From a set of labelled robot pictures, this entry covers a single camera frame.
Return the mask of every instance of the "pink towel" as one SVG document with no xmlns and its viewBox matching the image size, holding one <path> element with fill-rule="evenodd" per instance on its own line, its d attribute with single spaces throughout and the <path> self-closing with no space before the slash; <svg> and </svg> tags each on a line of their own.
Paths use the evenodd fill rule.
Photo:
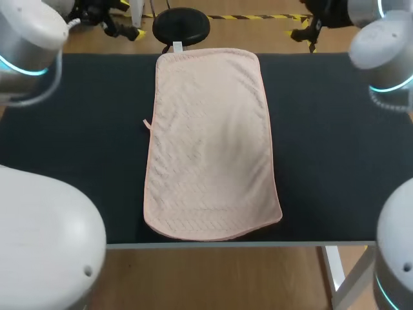
<svg viewBox="0 0 413 310">
<path fill-rule="evenodd" d="M 183 240 L 227 240 L 280 221 L 267 99 L 256 55 L 162 55 L 145 181 L 145 221 Z"/>
</svg>

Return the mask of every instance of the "black tabletop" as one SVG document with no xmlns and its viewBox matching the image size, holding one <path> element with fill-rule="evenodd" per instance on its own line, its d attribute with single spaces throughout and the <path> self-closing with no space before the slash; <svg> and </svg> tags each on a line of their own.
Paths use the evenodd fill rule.
<svg viewBox="0 0 413 310">
<path fill-rule="evenodd" d="M 143 220 L 157 58 L 66 55 L 52 98 L 0 121 L 0 165 L 77 187 L 108 243 L 175 242 Z M 372 241 L 385 200 L 413 177 L 408 116 L 376 108 L 347 55 L 259 60 L 284 217 L 236 241 Z"/>
</svg>

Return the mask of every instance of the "round stool seat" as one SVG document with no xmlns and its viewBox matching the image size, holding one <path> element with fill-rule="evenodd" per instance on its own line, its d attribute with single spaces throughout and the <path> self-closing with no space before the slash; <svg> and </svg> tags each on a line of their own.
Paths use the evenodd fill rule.
<svg viewBox="0 0 413 310">
<path fill-rule="evenodd" d="M 193 8 L 171 8 L 154 19 L 152 31 L 156 39 L 166 45 L 182 42 L 188 47 L 209 35 L 210 23 L 204 13 Z"/>
</svg>

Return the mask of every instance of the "white table leg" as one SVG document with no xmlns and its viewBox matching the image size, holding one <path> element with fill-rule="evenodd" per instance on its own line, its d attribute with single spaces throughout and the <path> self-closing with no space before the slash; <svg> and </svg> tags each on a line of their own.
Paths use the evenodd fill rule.
<svg viewBox="0 0 413 310">
<path fill-rule="evenodd" d="M 136 28 L 141 28 L 144 0 L 129 0 L 130 13 L 132 14 L 132 24 Z"/>
<path fill-rule="evenodd" d="M 338 247 L 326 246 L 322 247 L 324 263 L 327 268 L 328 282 L 332 295 L 336 293 L 340 285 L 345 280 L 343 266 L 341 264 Z"/>
<path fill-rule="evenodd" d="M 341 277 L 344 275 L 341 261 L 339 261 L 341 271 L 338 271 L 339 267 L 337 266 L 338 249 L 327 248 L 323 249 L 323 253 L 326 253 L 325 260 L 326 256 L 328 258 L 326 260 L 327 272 L 331 274 L 331 278 L 328 276 L 328 279 L 332 288 L 333 310 L 347 310 L 373 279 L 374 247 L 367 248 L 344 281 Z"/>
</svg>

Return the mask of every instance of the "floor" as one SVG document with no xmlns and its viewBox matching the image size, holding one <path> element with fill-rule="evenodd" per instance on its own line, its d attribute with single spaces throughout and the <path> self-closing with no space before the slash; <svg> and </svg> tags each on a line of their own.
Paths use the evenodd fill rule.
<svg viewBox="0 0 413 310">
<path fill-rule="evenodd" d="M 154 0 L 156 11 L 166 8 Z M 298 0 L 170 0 L 209 15 L 307 14 Z M 211 33 L 194 48 L 234 47 L 255 53 L 309 53 L 306 42 L 287 34 L 301 28 L 293 19 L 211 20 Z M 142 25 L 146 36 L 136 42 L 113 39 L 99 27 L 74 31 L 65 47 L 71 53 L 160 53 L 152 20 Z M 345 52 L 355 28 L 323 30 L 317 52 Z M 346 273 L 364 247 L 341 247 Z M 330 309 L 324 265 L 314 247 L 262 249 L 191 249 L 108 251 L 90 310 L 160 309 Z M 351 310 L 374 309 L 371 289 Z"/>
</svg>

